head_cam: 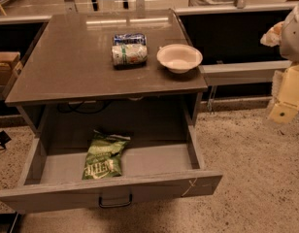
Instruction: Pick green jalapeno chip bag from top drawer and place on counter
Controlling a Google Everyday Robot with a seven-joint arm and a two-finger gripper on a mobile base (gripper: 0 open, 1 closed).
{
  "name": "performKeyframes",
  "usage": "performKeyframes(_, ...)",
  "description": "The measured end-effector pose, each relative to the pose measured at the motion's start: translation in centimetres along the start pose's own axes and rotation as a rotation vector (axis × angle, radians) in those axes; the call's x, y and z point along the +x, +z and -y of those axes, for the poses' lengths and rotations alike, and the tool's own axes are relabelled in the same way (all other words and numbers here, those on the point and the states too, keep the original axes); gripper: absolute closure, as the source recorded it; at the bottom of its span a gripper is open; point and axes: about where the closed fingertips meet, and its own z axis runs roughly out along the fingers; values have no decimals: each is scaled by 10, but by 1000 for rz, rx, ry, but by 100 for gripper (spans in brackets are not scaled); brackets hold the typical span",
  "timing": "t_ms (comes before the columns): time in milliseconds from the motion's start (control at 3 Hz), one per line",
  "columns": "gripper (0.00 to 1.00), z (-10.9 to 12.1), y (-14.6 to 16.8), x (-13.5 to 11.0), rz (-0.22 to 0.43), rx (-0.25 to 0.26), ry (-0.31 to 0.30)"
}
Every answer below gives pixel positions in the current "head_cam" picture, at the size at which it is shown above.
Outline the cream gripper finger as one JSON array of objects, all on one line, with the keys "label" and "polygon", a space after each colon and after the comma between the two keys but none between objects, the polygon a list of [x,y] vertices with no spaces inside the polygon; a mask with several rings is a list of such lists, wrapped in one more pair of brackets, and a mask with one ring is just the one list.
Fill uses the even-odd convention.
[{"label": "cream gripper finger", "polygon": [[281,43],[283,22],[273,25],[260,39],[260,43],[267,47],[278,46]]},{"label": "cream gripper finger", "polygon": [[278,124],[289,123],[298,113],[299,64],[274,73],[267,119]]}]

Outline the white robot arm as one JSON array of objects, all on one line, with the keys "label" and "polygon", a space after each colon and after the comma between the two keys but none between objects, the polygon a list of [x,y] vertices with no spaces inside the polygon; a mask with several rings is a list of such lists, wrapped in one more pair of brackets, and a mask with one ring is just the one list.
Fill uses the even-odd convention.
[{"label": "white robot arm", "polygon": [[283,72],[274,73],[266,116],[277,124],[289,123],[299,113],[299,3],[284,21],[273,25],[262,36],[260,43],[279,46],[280,55],[291,62]]}]

